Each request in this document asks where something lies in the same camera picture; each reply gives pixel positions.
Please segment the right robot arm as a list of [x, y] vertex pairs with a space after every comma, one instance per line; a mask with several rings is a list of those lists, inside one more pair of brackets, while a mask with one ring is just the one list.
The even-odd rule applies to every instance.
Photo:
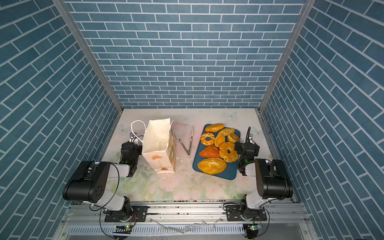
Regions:
[[238, 170], [246, 177], [256, 179], [256, 190], [245, 195], [240, 205], [240, 217], [245, 221], [267, 219], [264, 205], [276, 200], [290, 199], [294, 187], [282, 160], [258, 158], [260, 147], [247, 140], [235, 143], [235, 150], [240, 155]]

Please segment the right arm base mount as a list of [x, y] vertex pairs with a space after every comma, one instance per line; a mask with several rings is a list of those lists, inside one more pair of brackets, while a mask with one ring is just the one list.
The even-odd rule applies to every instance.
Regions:
[[267, 216], [264, 210], [252, 210], [235, 203], [223, 204], [223, 210], [226, 213], [229, 222], [239, 221], [266, 221]]

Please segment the white paper bag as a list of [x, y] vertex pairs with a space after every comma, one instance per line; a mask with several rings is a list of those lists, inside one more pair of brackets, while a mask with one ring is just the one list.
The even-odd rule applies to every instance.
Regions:
[[168, 119], [150, 120], [144, 125], [142, 139], [142, 156], [157, 174], [175, 172], [176, 141], [173, 131], [173, 121]]

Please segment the oval golden bread roll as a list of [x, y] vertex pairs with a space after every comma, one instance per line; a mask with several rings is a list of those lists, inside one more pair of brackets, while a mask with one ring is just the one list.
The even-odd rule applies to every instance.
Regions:
[[224, 128], [225, 128], [225, 125], [223, 124], [213, 124], [213, 125], [207, 126], [205, 128], [205, 131], [208, 133], [216, 133]]

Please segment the orange half-moon bread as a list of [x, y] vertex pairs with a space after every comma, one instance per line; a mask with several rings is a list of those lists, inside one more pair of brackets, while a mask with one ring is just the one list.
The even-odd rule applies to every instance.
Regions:
[[215, 147], [219, 148], [221, 144], [225, 143], [226, 142], [226, 137], [223, 135], [223, 134], [218, 134], [216, 137], [215, 137]]

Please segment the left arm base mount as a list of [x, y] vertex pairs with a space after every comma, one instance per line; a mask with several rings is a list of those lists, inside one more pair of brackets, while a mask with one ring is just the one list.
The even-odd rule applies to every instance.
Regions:
[[125, 223], [125, 222], [145, 222], [148, 207], [147, 206], [130, 206], [123, 207], [120, 211], [104, 211], [106, 214], [106, 223]]

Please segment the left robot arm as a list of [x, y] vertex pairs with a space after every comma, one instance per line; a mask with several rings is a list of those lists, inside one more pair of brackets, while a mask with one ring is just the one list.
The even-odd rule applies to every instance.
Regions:
[[119, 163], [82, 161], [63, 190], [66, 201], [87, 202], [104, 210], [106, 222], [128, 222], [137, 217], [128, 197], [107, 189], [108, 179], [130, 178], [137, 170], [142, 146], [133, 142], [122, 144]]

